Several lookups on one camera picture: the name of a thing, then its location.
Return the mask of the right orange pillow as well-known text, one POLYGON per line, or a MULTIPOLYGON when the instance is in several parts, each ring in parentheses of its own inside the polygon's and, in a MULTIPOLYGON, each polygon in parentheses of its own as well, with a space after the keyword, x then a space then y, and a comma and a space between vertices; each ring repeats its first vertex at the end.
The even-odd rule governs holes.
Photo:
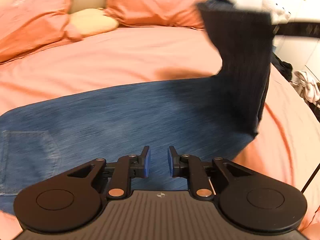
POLYGON ((196 4, 206 0, 106 0, 106 15, 128 27, 203 29, 196 4))

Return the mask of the blue denim jeans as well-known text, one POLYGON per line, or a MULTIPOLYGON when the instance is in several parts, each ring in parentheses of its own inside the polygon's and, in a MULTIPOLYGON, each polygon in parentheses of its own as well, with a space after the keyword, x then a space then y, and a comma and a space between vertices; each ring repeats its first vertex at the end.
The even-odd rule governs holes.
POLYGON ((227 0, 198 4, 222 58, 211 77, 138 83, 64 96, 1 116, 1 210, 24 188, 98 157, 151 150, 145 190, 184 190, 167 148, 203 160, 235 158, 257 135, 268 90, 271 16, 227 0))

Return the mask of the yellow small pillow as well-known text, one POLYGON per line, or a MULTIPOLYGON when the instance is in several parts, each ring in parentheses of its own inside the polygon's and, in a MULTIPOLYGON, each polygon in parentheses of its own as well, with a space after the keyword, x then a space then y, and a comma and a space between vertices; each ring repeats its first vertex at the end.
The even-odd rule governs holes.
POLYGON ((105 15, 103 9, 84 9, 70 14, 70 24, 82 37, 107 33, 118 28, 119 22, 105 15))

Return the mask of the white patterned cloth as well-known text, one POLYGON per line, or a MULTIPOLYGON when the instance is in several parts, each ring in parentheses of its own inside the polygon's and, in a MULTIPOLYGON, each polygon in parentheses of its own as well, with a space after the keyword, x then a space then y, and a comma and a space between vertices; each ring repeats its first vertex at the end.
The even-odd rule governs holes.
POLYGON ((313 77, 305 71, 295 71, 296 79, 291 81, 291 86, 306 102, 319 104, 319 87, 313 77))

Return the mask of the left orange pillow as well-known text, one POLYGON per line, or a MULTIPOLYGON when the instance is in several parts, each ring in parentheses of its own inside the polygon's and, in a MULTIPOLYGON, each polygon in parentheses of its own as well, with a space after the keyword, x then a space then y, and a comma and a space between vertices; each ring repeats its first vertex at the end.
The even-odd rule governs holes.
POLYGON ((1 62, 65 38, 82 36, 70 23, 72 0, 6 0, 1 4, 1 62))

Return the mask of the dark clothes pile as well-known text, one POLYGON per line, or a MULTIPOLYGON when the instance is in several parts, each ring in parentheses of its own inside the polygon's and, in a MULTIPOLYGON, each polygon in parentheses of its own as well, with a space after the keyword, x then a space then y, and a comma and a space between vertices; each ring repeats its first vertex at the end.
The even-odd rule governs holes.
POLYGON ((288 82, 291 81, 293 68, 290 63, 282 61, 275 53, 272 53, 271 63, 288 82))

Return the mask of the orange bed sheet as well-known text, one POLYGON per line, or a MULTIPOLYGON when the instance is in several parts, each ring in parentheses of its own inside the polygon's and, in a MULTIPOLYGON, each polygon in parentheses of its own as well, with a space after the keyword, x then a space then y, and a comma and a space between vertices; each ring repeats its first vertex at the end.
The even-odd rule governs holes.
MULTIPOLYGON (((1 116, 101 88, 208 77, 220 67, 220 56, 202 31, 118 28, 74 43, 56 42, 2 63, 1 116)), ((24 186, 99 154, 92 147, 75 157, 73 148, 69 134, 49 151, 1 151, 1 239, 11 239, 20 231, 12 201, 24 186)), ((319 163, 319 122, 276 68, 271 69, 258 135, 235 161, 298 189, 319 163)))

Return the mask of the orange pillow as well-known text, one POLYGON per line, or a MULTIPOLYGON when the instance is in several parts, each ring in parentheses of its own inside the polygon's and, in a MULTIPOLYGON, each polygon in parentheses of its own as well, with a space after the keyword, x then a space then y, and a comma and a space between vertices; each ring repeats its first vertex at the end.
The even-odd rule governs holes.
POLYGON ((203 29, 196 4, 206 0, 106 0, 106 15, 128 27, 203 29))
POLYGON ((72 0, 6 0, 1 4, 1 62, 65 38, 82 36, 70 23, 72 0))

